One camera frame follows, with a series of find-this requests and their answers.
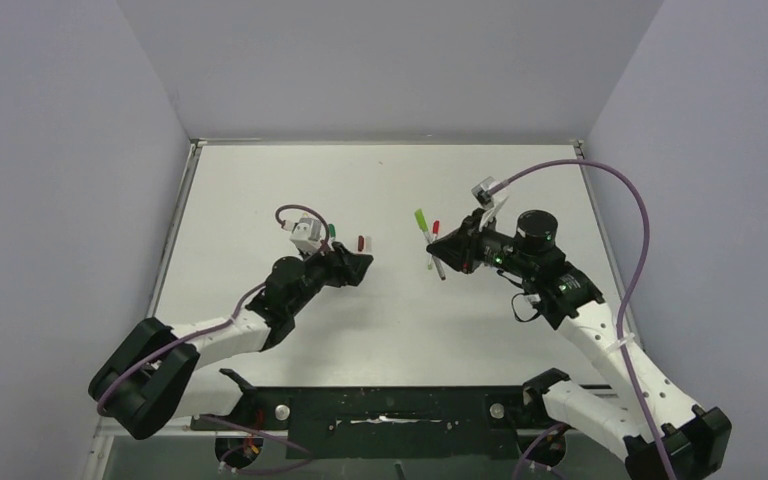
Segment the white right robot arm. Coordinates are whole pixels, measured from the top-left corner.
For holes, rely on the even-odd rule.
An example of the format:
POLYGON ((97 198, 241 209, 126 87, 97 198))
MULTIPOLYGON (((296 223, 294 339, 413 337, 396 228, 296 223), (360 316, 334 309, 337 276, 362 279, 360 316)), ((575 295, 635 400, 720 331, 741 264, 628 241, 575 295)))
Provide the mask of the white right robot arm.
POLYGON ((525 407, 608 449, 632 479, 705 479, 717 472, 730 419, 684 393, 618 324, 602 292, 557 247, 557 219, 527 211, 508 236, 484 217, 475 210, 456 230, 429 240, 427 252, 464 274, 487 266, 517 278, 536 315, 590 361, 617 397, 605 401, 553 368, 524 383, 525 407))

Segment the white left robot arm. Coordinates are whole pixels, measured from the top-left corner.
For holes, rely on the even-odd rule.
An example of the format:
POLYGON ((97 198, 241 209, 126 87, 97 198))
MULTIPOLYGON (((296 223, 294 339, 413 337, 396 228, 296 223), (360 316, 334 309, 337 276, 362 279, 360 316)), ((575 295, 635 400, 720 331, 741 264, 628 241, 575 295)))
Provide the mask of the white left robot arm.
POLYGON ((170 420, 201 414, 225 416, 242 399, 240 376, 210 365, 280 344, 296 316, 323 288, 357 287, 374 262, 340 242, 328 250, 276 260, 264 281, 238 300, 227 317, 167 325, 141 320, 94 375, 88 393, 100 415, 115 419, 136 440, 153 436, 170 420), (199 394, 202 372, 231 387, 199 394))

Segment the aluminium rail frame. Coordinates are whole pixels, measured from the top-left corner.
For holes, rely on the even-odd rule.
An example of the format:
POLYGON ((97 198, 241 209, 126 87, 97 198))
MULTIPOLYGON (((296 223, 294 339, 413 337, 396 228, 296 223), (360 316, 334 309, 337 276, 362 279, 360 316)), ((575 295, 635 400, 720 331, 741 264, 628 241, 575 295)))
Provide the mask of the aluminium rail frame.
MULTIPOLYGON (((125 437, 134 439, 122 425, 112 418, 102 418, 97 427, 97 434, 100 436, 125 437)), ((173 419, 157 432, 150 435, 152 437, 179 437, 192 434, 190 429, 190 420, 188 418, 173 419)))

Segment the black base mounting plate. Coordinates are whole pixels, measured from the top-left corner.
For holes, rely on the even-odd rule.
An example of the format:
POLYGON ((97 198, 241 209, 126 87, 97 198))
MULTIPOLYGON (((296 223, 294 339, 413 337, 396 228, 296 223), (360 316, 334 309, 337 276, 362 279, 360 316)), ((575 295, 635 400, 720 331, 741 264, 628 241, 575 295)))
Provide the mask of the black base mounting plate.
POLYGON ((516 460, 552 420, 521 387, 260 387, 225 416, 284 433, 290 459, 516 460))

